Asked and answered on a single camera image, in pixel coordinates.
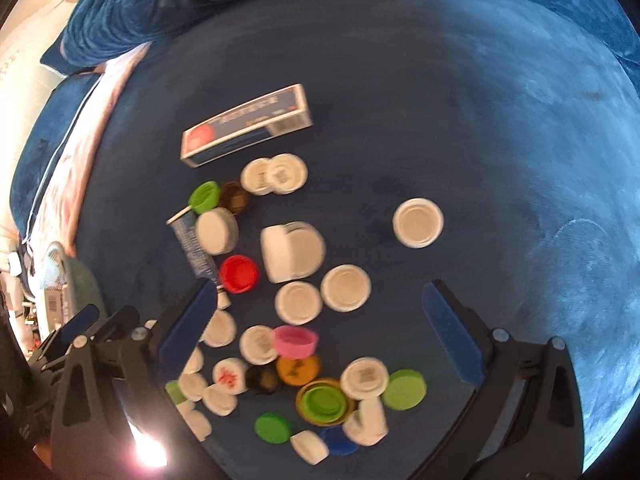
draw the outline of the white bottle cap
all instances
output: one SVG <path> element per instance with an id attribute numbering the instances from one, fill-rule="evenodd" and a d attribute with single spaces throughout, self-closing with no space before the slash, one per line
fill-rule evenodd
<path id="1" fill-rule="evenodd" d="M 289 439 L 293 449 L 305 462 L 316 465 L 329 456 L 329 448 L 313 431 L 305 430 Z"/>
<path id="2" fill-rule="evenodd" d="M 208 346 L 220 348 L 236 338 L 236 322 L 226 310 L 217 310 L 209 320 L 202 340 Z"/>
<path id="3" fill-rule="evenodd" d="M 202 398 L 202 394 L 207 387 L 207 380 L 199 373 L 181 374 L 178 377 L 178 386 L 180 386 L 180 391 L 187 399 L 197 402 Z"/>
<path id="4" fill-rule="evenodd" d="M 349 440 L 366 447 L 373 446 L 386 437 L 386 433 L 375 434 L 363 427 L 360 410 L 355 410 L 346 418 L 342 424 L 342 430 Z"/>
<path id="5" fill-rule="evenodd" d="M 300 189 L 305 185 L 307 175 L 304 161 L 291 153 L 274 156 L 267 167 L 267 181 L 280 195 Z"/>
<path id="6" fill-rule="evenodd" d="M 230 211 L 217 207 L 198 217 L 195 233 L 205 252 L 225 254 L 231 252 L 238 243 L 238 222 Z"/>
<path id="7" fill-rule="evenodd" d="M 360 423 L 367 433 L 385 436 L 389 430 L 386 425 L 385 409 L 380 397 L 363 399 L 358 406 Z"/>
<path id="8" fill-rule="evenodd" d="M 325 274 L 320 292 L 329 307 L 338 312 L 350 312 L 369 299 L 371 280 L 360 267 L 341 265 Z"/>
<path id="9" fill-rule="evenodd" d="M 440 208 L 426 198 L 412 198 L 396 209 L 394 232 L 400 242 L 412 249 L 434 243 L 444 227 Z"/>
<path id="10" fill-rule="evenodd" d="M 276 294 L 276 312 L 290 325 L 302 325 L 318 317 L 322 299 L 318 290 L 306 282 L 291 282 Z"/>
<path id="11" fill-rule="evenodd" d="M 242 359 L 229 357 L 222 359 L 213 367 L 213 381 L 231 395 L 239 395 L 246 391 L 244 374 L 247 365 Z"/>
<path id="12" fill-rule="evenodd" d="M 231 306 L 231 300 L 225 289 L 221 286 L 218 287 L 218 309 L 225 310 Z"/>
<path id="13" fill-rule="evenodd" d="M 187 361 L 187 364 L 184 365 L 183 374 L 194 374 L 202 370 L 202 365 L 204 364 L 204 356 L 202 355 L 202 351 L 196 346 L 193 349 L 193 353 L 191 353 L 191 357 Z"/>
<path id="14" fill-rule="evenodd" d="M 196 438 L 204 442 L 205 439 L 211 434 L 211 423 L 198 410 L 191 410 L 184 415 L 184 421 Z"/>
<path id="15" fill-rule="evenodd" d="M 204 390 L 202 402 L 211 413 L 215 413 L 218 416 L 227 416 L 238 405 L 238 399 L 227 393 L 219 384 L 212 384 Z"/>
<path id="16" fill-rule="evenodd" d="M 264 228 L 260 245 L 271 283 L 311 276 L 322 265 L 326 252 L 322 235 L 305 222 Z"/>
<path id="17" fill-rule="evenodd" d="M 352 361 L 340 376 L 340 387 L 351 399 L 371 399 L 382 395 L 389 384 L 385 364 L 373 357 Z"/>
<path id="18" fill-rule="evenodd" d="M 184 402 L 181 402 L 176 406 L 176 408 L 178 408 L 178 411 L 182 416 L 184 416 L 185 413 L 189 413 L 190 411 L 194 410 L 195 407 L 196 405 L 193 403 L 192 400 L 185 400 Z"/>
<path id="19" fill-rule="evenodd" d="M 273 347 L 273 329 L 256 325 L 244 331 L 240 337 L 240 353 L 252 365 L 265 365 L 278 357 Z"/>
<path id="20" fill-rule="evenodd" d="M 240 174 L 240 185 L 254 195 L 266 195 L 273 191 L 267 179 L 268 158 L 256 158 L 249 162 Z"/>

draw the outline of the green bottle cap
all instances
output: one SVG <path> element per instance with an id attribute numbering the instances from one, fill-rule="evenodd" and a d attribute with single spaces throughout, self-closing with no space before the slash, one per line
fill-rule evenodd
<path id="1" fill-rule="evenodd" d="M 178 404 L 182 404 L 185 400 L 187 400 L 187 397 L 182 394 L 180 386 L 178 386 L 178 381 L 169 381 L 164 385 L 164 389 L 169 394 L 169 397 L 171 397 L 171 400 L 176 406 Z"/>
<path id="2" fill-rule="evenodd" d="M 344 393 L 330 384 L 310 388 L 300 402 L 306 417 L 321 424 L 335 422 L 344 415 L 348 406 Z"/>
<path id="3" fill-rule="evenodd" d="M 427 384 L 420 372 L 415 370 L 398 370 L 389 375 L 382 400 L 392 410 L 408 410 L 417 406 L 427 394 Z"/>
<path id="4" fill-rule="evenodd" d="M 291 425 L 282 415 L 267 412 L 257 418 L 255 433 L 269 444 L 284 444 L 291 437 Z"/>
<path id="5" fill-rule="evenodd" d="M 215 208 L 218 205 L 219 198 L 220 186 L 211 180 L 201 184 L 191 193 L 189 205 L 197 214 L 201 215 Z"/>

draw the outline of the bed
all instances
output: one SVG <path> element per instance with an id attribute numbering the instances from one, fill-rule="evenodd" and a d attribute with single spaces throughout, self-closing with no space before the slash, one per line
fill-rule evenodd
<path id="1" fill-rule="evenodd" d="M 308 183 L 255 197 L 236 252 L 260 261 L 261 228 L 314 225 L 327 256 L 311 283 L 343 263 L 373 283 L 365 307 L 325 309 L 312 323 L 324 373 L 373 355 L 420 370 L 430 385 L 415 411 L 388 415 L 379 446 L 316 468 L 253 434 L 268 410 L 306 429 L 293 391 L 243 394 L 226 418 L 200 407 L 214 428 L 204 446 L 229 476 L 408 476 L 470 394 L 420 311 L 433 278 L 490 326 L 568 342 L 585 466 L 593 463 L 640 391 L 640 41 L 617 1 L 179 0 L 187 3 L 174 12 L 175 1 L 144 2 L 125 23 L 118 2 L 133 0 L 81 0 L 63 40 L 69 59 L 85 64 L 153 41 L 102 133 L 79 213 L 75 250 L 107 308 L 133 304 L 149 319 L 177 301 L 194 276 L 165 221 L 198 184 L 291 152 L 308 165 Z M 185 129 L 298 82 L 313 127 L 196 170 L 178 160 Z M 391 227 L 396 206 L 414 196 L 445 216 L 441 238 L 420 251 Z M 277 289 L 263 278 L 232 298 L 239 332 L 279 324 Z M 203 349 L 205 370 L 239 355 L 237 341 Z"/>

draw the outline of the barcode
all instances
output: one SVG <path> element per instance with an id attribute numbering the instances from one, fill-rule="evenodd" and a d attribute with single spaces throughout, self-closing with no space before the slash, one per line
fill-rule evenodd
<path id="1" fill-rule="evenodd" d="M 277 123 L 269 124 L 269 130 L 271 135 L 288 134 L 289 132 L 295 132 L 301 128 L 308 126 L 308 121 L 304 114 L 297 114 L 291 117 L 287 117 Z"/>

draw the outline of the bottle cap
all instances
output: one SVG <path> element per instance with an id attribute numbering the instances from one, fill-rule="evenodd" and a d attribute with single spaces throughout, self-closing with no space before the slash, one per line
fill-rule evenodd
<path id="1" fill-rule="evenodd" d="M 426 394 L 427 383 L 420 372 L 398 370 L 389 376 L 382 400 L 392 410 L 404 411 L 417 406 Z"/>
<path id="2" fill-rule="evenodd" d="M 198 410 L 191 410 L 185 413 L 182 418 L 187 423 L 191 433 L 193 433 L 199 441 L 204 442 L 211 434 L 211 423 L 207 417 Z"/>
<path id="3" fill-rule="evenodd" d="M 324 302 L 338 312 L 360 308 L 371 294 L 367 273 L 354 265 L 341 265 L 325 274 L 320 285 Z"/>
<path id="4" fill-rule="evenodd" d="M 252 365 L 275 361 L 278 352 L 273 345 L 273 329 L 256 325 L 245 330 L 240 337 L 240 353 Z"/>
<path id="5" fill-rule="evenodd" d="M 267 412 L 255 421 L 255 433 L 269 444 L 284 444 L 291 437 L 291 425 L 282 415 Z"/>
<path id="6" fill-rule="evenodd" d="M 238 405 L 236 396 L 228 393 L 219 384 L 212 384 L 204 390 L 202 402 L 211 413 L 215 413 L 218 416 L 229 415 Z"/>
<path id="7" fill-rule="evenodd" d="M 228 210 L 217 207 L 198 217 L 195 234 L 205 252 L 213 255 L 229 253 L 238 243 L 238 223 Z"/>
<path id="8" fill-rule="evenodd" d="M 267 166 L 267 181 L 280 195 L 300 189 L 305 185 L 307 175 L 304 161 L 292 153 L 274 156 Z"/>
<path id="9" fill-rule="evenodd" d="M 385 409 L 380 397 L 364 399 L 358 406 L 362 428 L 370 434 L 385 436 L 389 430 L 386 426 Z"/>
<path id="10" fill-rule="evenodd" d="M 187 364 L 184 365 L 184 370 L 182 370 L 183 374 L 194 374 L 199 372 L 202 369 L 202 365 L 204 364 L 204 356 L 202 355 L 202 351 L 196 346 L 191 353 L 191 357 L 187 361 Z"/>
<path id="11" fill-rule="evenodd" d="M 220 186 L 213 181 L 200 184 L 189 197 L 189 205 L 201 215 L 218 205 Z"/>
<path id="12" fill-rule="evenodd" d="M 302 325 L 315 319 L 322 310 L 318 290 L 305 282 L 291 282 L 276 294 L 276 313 L 285 323 Z"/>
<path id="13" fill-rule="evenodd" d="M 324 428 L 324 430 L 320 432 L 320 438 L 329 449 L 329 454 L 332 455 L 347 456 L 358 450 L 358 444 L 348 439 L 344 434 L 342 426 Z"/>
<path id="14" fill-rule="evenodd" d="M 412 198 L 396 209 L 394 232 L 400 242 L 412 249 L 426 247 L 436 241 L 444 227 L 440 208 L 426 198 Z"/>
<path id="15" fill-rule="evenodd" d="M 316 352 L 318 334 L 301 326 L 282 325 L 273 330 L 273 345 L 278 355 L 304 359 Z"/>
<path id="16" fill-rule="evenodd" d="M 373 357 L 363 357 L 351 362 L 340 376 L 340 386 L 351 399 L 362 400 L 378 397 L 385 391 L 389 373 L 385 364 Z"/>
<path id="17" fill-rule="evenodd" d="M 178 378 L 178 386 L 187 399 L 197 402 L 202 398 L 207 381 L 199 373 L 181 374 Z"/>
<path id="18" fill-rule="evenodd" d="M 386 433 L 379 435 L 366 431 L 362 426 L 361 416 L 360 410 L 356 410 L 346 418 L 342 425 L 344 434 L 359 446 L 369 447 L 379 443 L 386 436 Z"/>
<path id="19" fill-rule="evenodd" d="M 184 396 L 182 391 L 180 390 L 180 386 L 178 385 L 178 381 L 169 381 L 164 385 L 164 389 L 169 394 L 169 397 L 176 406 L 178 404 L 183 403 L 187 400 L 187 397 Z"/>
<path id="20" fill-rule="evenodd" d="M 305 430 L 290 438 L 296 453 L 307 463 L 316 465 L 329 456 L 329 448 L 313 431 Z"/>
<path id="21" fill-rule="evenodd" d="M 267 180 L 268 167 L 268 158 L 256 158 L 249 162 L 240 175 L 242 187 L 254 195 L 266 195 L 273 191 L 273 187 Z"/>
<path id="22" fill-rule="evenodd" d="M 321 234 L 305 222 L 264 228 L 260 233 L 260 245 L 271 283 L 312 275 L 322 265 L 326 251 Z"/>
<path id="23" fill-rule="evenodd" d="M 258 266 L 243 254 L 229 256 L 220 266 L 220 281 L 233 294 L 241 294 L 254 288 L 259 276 Z"/>
<path id="24" fill-rule="evenodd" d="M 229 357 L 222 359 L 213 367 L 213 381 L 231 395 L 239 395 L 246 391 L 244 375 L 247 365 L 242 359 Z"/>
<path id="25" fill-rule="evenodd" d="M 226 310 L 216 310 L 202 334 L 207 346 L 220 348 L 236 338 L 236 322 Z"/>
<path id="26" fill-rule="evenodd" d="M 277 392 L 282 383 L 273 366 L 249 366 L 244 375 L 246 386 L 262 395 L 272 395 Z"/>
<path id="27" fill-rule="evenodd" d="M 249 205 L 249 194 L 240 186 L 239 182 L 227 182 L 220 190 L 218 205 L 238 216 Z"/>
<path id="28" fill-rule="evenodd" d="M 318 379 L 299 389 L 296 409 L 302 418 L 315 426 L 336 426 L 353 411 L 349 399 L 334 379 Z"/>
<path id="29" fill-rule="evenodd" d="M 315 354 L 304 359 L 289 359 L 280 356 L 276 361 L 276 370 L 285 384 L 304 386 L 318 377 L 320 358 Z"/>

